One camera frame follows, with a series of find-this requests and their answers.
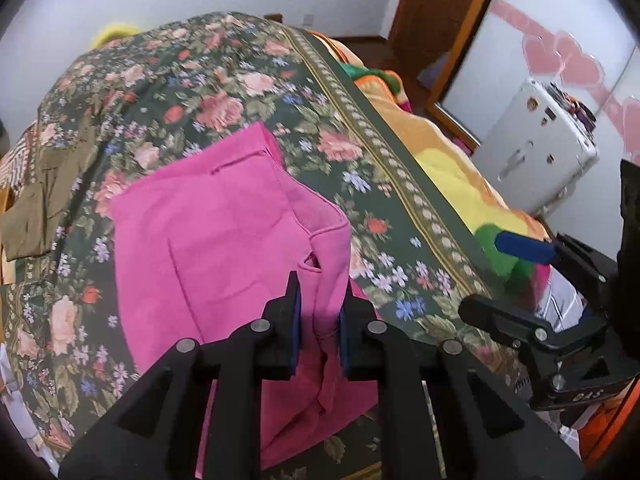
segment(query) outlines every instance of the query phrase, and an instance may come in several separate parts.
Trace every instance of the black clamp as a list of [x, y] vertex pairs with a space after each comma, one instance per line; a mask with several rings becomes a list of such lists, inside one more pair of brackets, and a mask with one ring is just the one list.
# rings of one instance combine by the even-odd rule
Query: black clamp
[[440, 478], [425, 388], [448, 478], [582, 478], [579, 457], [459, 341], [411, 340], [350, 290], [339, 333], [347, 378], [378, 382], [384, 478]]
[[[258, 479], [260, 384], [294, 374], [300, 306], [292, 272], [284, 297], [228, 339], [202, 346], [178, 341], [76, 443], [59, 478], [193, 479], [217, 379], [203, 478]], [[459, 341], [437, 347], [411, 340], [377, 320], [372, 304], [349, 287], [337, 344], [349, 380], [378, 382], [383, 478], [441, 478], [438, 443], [448, 478], [582, 478], [573, 451]]]
[[548, 243], [504, 231], [497, 235], [495, 246], [516, 257], [553, 265], [584, 296], [591, 311], [578, 325], [556, 333], [548, 321], [510, 304], [478, 295], [460, 304], [462, 321], [518, 351], [529, 373], [532, 409], [600, 402], [624, 390], [640, 373], [640, 363], [625, 353], [609, 322], [616, 263], [563, 234]]

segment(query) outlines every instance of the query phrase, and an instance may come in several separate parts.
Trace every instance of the floral bedspread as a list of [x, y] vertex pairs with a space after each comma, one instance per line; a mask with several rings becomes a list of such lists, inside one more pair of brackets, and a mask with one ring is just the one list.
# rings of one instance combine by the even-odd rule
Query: floral bedspread
[[[119, 322], [111, 199], [254, 121], [293, 177], [345, 211], [351, 276], [383, 319], [425, 341], [457, 337], [506, 380], [517, 372], [509, 350], [458, 317], [466, 295], [502, 293], [481, 248], [324, 46], [245, 14], [206, 14], [84, 54], [39, 109], [27, 183], [42, 147], [98, 131], [52, 251], [19, 260], [17, 283], [0, 290], [14, 373], [57, 457], [139, 377]], [[266, 477], [375, 474], [374, 418]]]

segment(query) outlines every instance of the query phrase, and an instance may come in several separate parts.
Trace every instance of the colorful bedding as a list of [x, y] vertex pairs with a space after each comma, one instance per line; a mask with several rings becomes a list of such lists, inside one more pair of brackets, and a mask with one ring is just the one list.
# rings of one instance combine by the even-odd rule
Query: colorful bedding
[[[319, 39], [342, 64], [367, 70], [361, 60], [339, 41], [322, 35]], [[387, 73], [399, 80], [394, 72]], [[539, 240], [547, 238], [542, 224], [523, 211], [509, 209], [468, 156], [434, 123], [405, 113], [398, 102], [398, 94], [404, 94], [404, 91], [392, 92], [387, 81], [370, 73], [352, 75], [352, 79], [471, 232], [475, 233], [483, 224], [493, 223], [502, 229]]]
[[[72, 145], [81, 124], [98, 131], [52, 251], [9, 263], [15, 282], [0, 288], [12, 369], [58, 459], [139, 377], [119, 323], [111, 198], [257, 120], [276, 135], [287, 171], [345, 211], [351, 277], [383, 319], [419, 340], [455, 336], [508, 383], [518, 377], [513, 351], [458, 317], [462, 298], [499, 297], [502, 282], [461, 219], [467, 214], [449, 203], [451, 186], [412, 156], [404, 126], [313, 35], [245, 14], [206, 14], [84, 54], [38, 112], [26, 184], [43, 148]], [[453, 168], [475, 182], [450, 146], [430, 138], [451, 159], [441, 173]], [[374, 420], [361, 417], [265, 478], [375, 476]]]

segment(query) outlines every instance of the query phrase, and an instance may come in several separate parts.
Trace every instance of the metal screw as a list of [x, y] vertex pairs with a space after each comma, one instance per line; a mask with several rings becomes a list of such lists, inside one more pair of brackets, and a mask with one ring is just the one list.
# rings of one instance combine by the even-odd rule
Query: metal screw
[[250, 325], [251, 330], [253, 330], [254, 332], [267, 332], [270, 326], [271, 323], [269, 323], [269, 321], [267, 321], [266, 319], [255, 319], [251, 322]]
[[537, 328], [534, 334], [538, 341], [546, 341], [546, 330], [544, 328]]
[[462, 344], [455, 339], [447, 339], [442, 343], [442, 349], [449, 355], [462, 354]]
[[191, 350], [193, 350], [194, 348], [196, 348], [196, 342], [188, 337], [186, 337], [185, 339], [180, 339], [180, 341], [175, 344], [175, 349], [183, 354], [191, 352]]
[[386, 323], [384, 321], [369, 321], [367, 330], [372, 334], [383, 334], [386, 332]]
[[554, 375], [553, 378], [551, 379], [551, 385], [553, 386], [556, 392], [559, 392], [562, 389], [564, 389], [565, 384], [566, 384], [566, 381], [564, 380], [564, 377], [562, 377], [562, 375], [560, 374]]

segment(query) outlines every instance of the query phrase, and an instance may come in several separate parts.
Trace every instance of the green cloth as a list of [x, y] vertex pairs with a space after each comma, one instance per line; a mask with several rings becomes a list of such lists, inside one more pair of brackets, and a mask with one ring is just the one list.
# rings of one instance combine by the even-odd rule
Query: green cloth
[[391, 93], [393, 95], [398, 95], [402, 91], [402, 85], [398, 81], [398, 78], [386, 73], [384, 70], [379, 70], [377, 68], [367, 68], [365, 66], [355, 66], [350, 63], [342, 62], [340, 63], [340, 66], [353, 81], [356, 81], [357, 79], [360, 79], [361, 77], [364, 77], [366, 75], [374, 75], [385, 82], [386, 86], [389, 88], [389, 90], [391, 90]]
[[502, 232], [496, 224], [483, 224], [476, 230], [476, 240], [480, 243], [484, 254], [494, 272], [508, 284], [510, 290], [520, 290], [533, 277], [535, 264], [501, 253], [495, 247], [495, 237]]
[[0, 216], [0, 239], [7, 261], [51, 250], [73, 182], [95, 156], [95, 128], [81, 120], [78, 140], [68, 148], [44, 148], [37, 181], [24, 187], [14, 206]]

